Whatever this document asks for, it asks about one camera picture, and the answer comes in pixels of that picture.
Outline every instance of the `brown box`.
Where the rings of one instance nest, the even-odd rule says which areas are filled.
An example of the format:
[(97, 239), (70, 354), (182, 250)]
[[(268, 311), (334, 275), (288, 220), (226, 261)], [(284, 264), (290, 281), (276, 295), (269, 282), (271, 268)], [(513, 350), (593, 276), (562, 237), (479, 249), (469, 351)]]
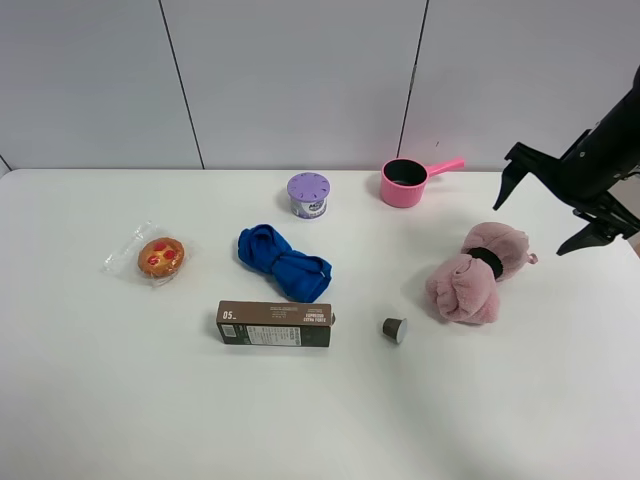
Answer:
[(318, 303), (232, 302), (218, 305), (216, 324), (230, 345), (328, 347), (335, 317)]

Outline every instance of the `black band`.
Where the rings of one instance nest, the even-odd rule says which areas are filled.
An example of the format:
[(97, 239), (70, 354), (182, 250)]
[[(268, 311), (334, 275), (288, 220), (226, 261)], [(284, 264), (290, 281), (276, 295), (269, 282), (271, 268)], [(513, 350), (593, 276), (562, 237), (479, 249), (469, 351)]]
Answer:
[(498, 279), (498, 277), (500, 277), (500, 275), (502, 275), (502, 272), (504, 272), (502, 262), (500, 261), (498, 256), (491, 250), (488, 250), (484, 247), (476, 247), (470, 249), (467, 254), (471, 255), (473, 258), (479, 258), (484, 263), (489, 265), (491, 267), (491, 270), (493, 270), (493, 278), (495, 278), (496, 280)]

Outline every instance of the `pink towel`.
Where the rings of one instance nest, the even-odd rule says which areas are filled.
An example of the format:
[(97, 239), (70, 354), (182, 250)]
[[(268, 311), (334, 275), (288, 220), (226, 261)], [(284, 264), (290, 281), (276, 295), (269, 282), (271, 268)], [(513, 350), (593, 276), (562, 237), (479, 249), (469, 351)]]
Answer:
[[(495, 257), (488, 253), (490, 258), (485, 261), (467, 253), (478, 248)], [(524, 232), (496, 222), (476, 225), (465, 238), (462, 253), (440, 265), (427, 280), (429, 301), (452, 322), (495, 322), (500, 308), (496, 281), (513, 277), (525, 263), (536, 263), (537, 257), (529, 255), (528, 249), (529, 237)]]

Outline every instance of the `purple container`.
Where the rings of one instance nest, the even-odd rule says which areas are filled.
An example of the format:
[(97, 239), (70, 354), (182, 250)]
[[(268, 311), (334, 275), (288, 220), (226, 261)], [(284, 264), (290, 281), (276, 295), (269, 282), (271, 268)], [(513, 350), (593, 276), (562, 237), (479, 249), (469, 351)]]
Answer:
[(313, 172), (299, 173), (287, 184), (291, 211), (300, 218), (316, 218), (327, 209), (329, 180)]

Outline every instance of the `plastic wrapper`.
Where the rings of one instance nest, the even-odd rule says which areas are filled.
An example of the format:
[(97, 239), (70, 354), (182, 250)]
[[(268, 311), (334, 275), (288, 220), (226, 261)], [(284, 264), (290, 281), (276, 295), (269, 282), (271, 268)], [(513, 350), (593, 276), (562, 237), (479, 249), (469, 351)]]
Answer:
[(192, 244), (146, 222), (107, 257), (102, 271), (128, 282), (158, 287), (178, 275), (192, 256)]

